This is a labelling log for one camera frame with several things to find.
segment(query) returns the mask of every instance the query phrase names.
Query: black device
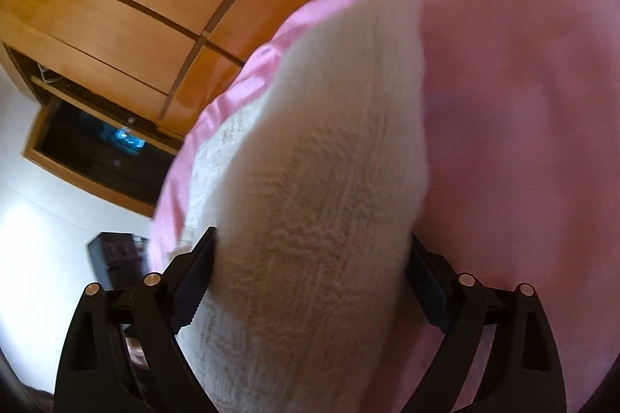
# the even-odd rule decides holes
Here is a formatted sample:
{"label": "black device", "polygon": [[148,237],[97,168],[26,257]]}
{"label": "black device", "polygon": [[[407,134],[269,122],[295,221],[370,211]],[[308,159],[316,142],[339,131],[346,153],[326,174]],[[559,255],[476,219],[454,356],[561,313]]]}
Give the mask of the black device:
{"label": "black device", "polygon": [[[193,319],[213,271],[217,233],[210,227],[192,252],[163,274],[133,287],[86,287],[67,332],[58,367],[55,413],[148,413],[129,364],[121,330],[134,325],[154,382],[170,413],[216,413],[177,345]],[[556,344],[543,307],[528,284],[492,289],[458,275],[414,236],[405,275],[429,323],[445,334],[433,363],[403,409],[450,413],[486,324],[497,324],[482,383],[467,413],[564,413]]]}

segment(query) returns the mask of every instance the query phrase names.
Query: pink fabric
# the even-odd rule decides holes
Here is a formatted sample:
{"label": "pink fabric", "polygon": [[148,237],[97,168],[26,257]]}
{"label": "pink fabric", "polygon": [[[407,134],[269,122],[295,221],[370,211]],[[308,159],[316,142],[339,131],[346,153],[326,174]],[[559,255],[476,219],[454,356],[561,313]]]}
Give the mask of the pink fabric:
{"label": "pink fabric", "polygon": [[[299,9],[203,112],[160,198],[156,268],[178,240],[198,145],[266,89],[300,34],[353,1]],[[536,287],[575,412],[620,351],[620,0],[422,1],[431,175],[416,231],[457,271]],[[365,411],[399,411],[441,341],[405,301]]]}

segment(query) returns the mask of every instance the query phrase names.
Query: white wall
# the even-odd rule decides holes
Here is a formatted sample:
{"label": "white wall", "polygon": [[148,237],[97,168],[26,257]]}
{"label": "white wall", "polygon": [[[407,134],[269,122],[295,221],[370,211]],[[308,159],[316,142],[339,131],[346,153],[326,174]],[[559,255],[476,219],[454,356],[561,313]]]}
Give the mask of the white wall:
{"label": "white wall", "polygon": [[148,236],[148,218],[92,196],[21,156],[38,104],[0,67],[0,345],[21,380],[52,392],[64,335],[94,280],[101,231]]}

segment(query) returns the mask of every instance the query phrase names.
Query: pink blanket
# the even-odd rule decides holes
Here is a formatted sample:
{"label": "pink blanket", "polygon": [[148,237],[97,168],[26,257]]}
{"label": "pink blanket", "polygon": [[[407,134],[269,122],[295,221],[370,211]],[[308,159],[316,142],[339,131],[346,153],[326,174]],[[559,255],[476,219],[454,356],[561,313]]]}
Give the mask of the pink blanket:
{"label": "pink blanket", "polygon": [[[154,269],[179,239],[199,145],[300,34],[354,1],[300,8],[201,114],[160,196]],[[422,1],[431,174],[416,231],[486,285],[536,287],[578,411],[620,351],[620,0]],[[440,341],[401,306],[368,411],[399,411]]]}

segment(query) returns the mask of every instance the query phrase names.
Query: pink bedsheet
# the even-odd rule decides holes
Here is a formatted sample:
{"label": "pink bedsheet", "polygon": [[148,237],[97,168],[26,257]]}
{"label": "pink bedsheet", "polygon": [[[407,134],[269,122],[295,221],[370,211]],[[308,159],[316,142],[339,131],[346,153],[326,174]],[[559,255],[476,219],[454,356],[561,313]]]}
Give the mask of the pink bedsheet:
{"label": "pink bedsheet", "polygon": [[[354,1],[300,8],[201,114],[160,196],[154,269],[181,233],[199,145],[264,92],[300,34]],[[577,411],[620,351],[620,0],[422,1],[431,175],[416,231],[457,271],[536,287]],[[399,411],[440,341],[401,306],[368,411]]]}

